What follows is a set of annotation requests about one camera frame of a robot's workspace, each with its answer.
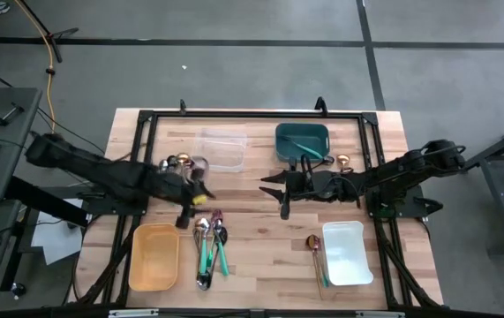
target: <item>wooden table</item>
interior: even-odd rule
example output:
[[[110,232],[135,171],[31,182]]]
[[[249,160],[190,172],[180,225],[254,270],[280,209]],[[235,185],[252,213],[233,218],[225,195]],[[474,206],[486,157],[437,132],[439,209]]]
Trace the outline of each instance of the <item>wooden table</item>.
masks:
[[[118,109],[109,137],[106,156],[110,159],[127,154],[132,147],[139,109]],[[399,112],[378,112],[380,135],[387,161],[403,155],[407,143]],[[247,134],[244,171],[240,173],[212,171],[207,187],[217,197],[207,207],[220,208],[229,231],[226,254],[230,276],[220,273],[217,262],[214,281],[209,291],[200,291],[195,284],[196,247],[191,228],[181,230],[179,271],[177,282],[167,291],[136,292],[130,290],[129,307],[212,307],[212,308],[272,308],[272,309],[385,309],[385,292],[380,270],[375,230],[365,207],[355,203],[332,204],[291,202],[288,221],[279,217],[275,199],[258,187],[272,185],[260,178],[286,168],[274,151],[275,127],[286,121],[280,118],[160,118],[155,139],[153,160],[157,163],[168,155],[192,152],[195,136],[202,128],[243,132]],[[301,122],[320,123],[330,131],[331,155],[350,156],[350,166],[363,171],[361,144],[357,124],[344,119],[306,119]],[[368,139],[374,156],[372,135]],[[144,151],[139,160],[143,161]],[[150,200],[142,223],[174,223],[180,207],[157,199]],[[322,237],[322,225],[335,221],[359,221],[364,225],[364,243],[369,267],[374,279],[371,284],[331,287],[323,290],[320,300],[315,280],[312,254],[305,239],[311,234]],[[79,258],[77,278],[79,294],[101,274],[109,261],[117,218],[104,216],[91,226],[85,236]],[[441,294],[434,267],[430,242],[422,224],[399,219],[399,232],[406,265],[428,294],[440,302]],[[401,299],[398,275],[391,264],[395,295]],[[115,281],[115,294],[119,289]]]

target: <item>gray floor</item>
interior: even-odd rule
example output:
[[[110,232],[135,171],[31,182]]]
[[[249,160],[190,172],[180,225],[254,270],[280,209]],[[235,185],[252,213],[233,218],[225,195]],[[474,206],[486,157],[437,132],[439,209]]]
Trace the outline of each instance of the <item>gray floor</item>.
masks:
[[[77,36],[85,37],[362,39],[355,0],[29,3],[54,31],[80,27]],[[365,5],[375,41],[504,42],[504,0]],[[0,16],[0,35],[35,33],[15,7]],[[363,49],[64,46],[62,53],[53,87],[56,119],[101,147],[115,108],[171,107],[180,98],[189,107],[310,109],[323,95],[332,109],[375,109]],[[385,105],[401,111],[411,148],[447,138],[466,145],[470,157],[504,133],[504,50],[376,49],[375,55]],[[47,61],[40,45],[0,45],[0,76],[15,86],[44,89]],[[47,109],[45,101],[41,106]],[[34,129],[47,127],[38,119]],[[17,173],[41,186],[76,182],[24,162]],[[485,253],[504,241],[504,222],[480,171],[424,186],[426,196],[445,204],[430,227],[446,304],[504,313],[504,259]],[[36,286],[30,291],[36,301],[14,303],[0,295],[0,309],[59,304],[68,282],[62,273],[70,266],[64,261],[34,275],[22,269]]]

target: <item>white plastic container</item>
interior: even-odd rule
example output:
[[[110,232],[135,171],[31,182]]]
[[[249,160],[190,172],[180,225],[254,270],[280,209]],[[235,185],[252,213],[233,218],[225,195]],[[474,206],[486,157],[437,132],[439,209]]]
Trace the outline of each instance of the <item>white plastic container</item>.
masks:
[[[247,142],[244,132],[204,128],[197,136],[192,154],[205,157],[211,170],[240,172],[244,169]]]
[[[325,223],[322,227],[330,283],[336,286],[369,284],[364,225],[358,221]]]

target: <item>orange tray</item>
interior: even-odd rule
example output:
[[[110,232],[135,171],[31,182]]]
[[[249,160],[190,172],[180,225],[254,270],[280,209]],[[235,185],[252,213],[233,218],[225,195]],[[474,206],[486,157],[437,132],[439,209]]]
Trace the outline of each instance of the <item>orange tray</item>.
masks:
[[[141,225],[134,232],[128,285],[136,292],[165,291],[177,280],[179,233],[173,224]]]

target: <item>white paper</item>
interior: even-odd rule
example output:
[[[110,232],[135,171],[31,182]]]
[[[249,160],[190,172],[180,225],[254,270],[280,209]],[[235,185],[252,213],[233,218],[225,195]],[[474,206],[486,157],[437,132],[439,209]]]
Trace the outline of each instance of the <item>white paper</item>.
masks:
[[[79,199],[66,199],[66,201],[78,208],[83,204],[83,200]],[[37,223],[54,223],[57,221],[59,221],[58,218],[40,212]],[[81,229],[79,227],[70,229],[67,227],[67,222],[38,224],[35,226],[34,235],[32,236],[32,246],[43,247],[43,255],[48,265],[77,253],[81,250],[81,244]]]

